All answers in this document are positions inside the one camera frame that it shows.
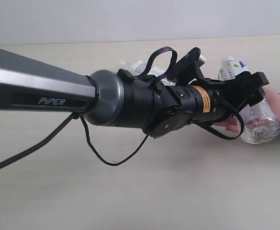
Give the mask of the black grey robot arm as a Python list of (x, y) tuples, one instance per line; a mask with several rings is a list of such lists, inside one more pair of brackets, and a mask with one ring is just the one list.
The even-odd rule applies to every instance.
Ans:
[(232, 80), (204, 77), (198, 47), (181, 59), (162, 47), (133, 75), (101, 69), (81, 75), (0, 49), (0, 111), (50, 111), (82, 115), (95, 126), (139, 128), (159, 138), (196, 124), (212, 125), (240, 117), (247, 105), (263, 100), (263, 72), (242, 71)]

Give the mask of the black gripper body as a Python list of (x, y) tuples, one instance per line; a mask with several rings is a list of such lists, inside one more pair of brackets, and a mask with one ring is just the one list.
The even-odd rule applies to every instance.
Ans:
[(252, 101), (252, 77), (238, 76), (231, 80), (203, 78), (202, 87), (210, 96), (210, 111), (203, 123), (213, 124), (241, 112)]

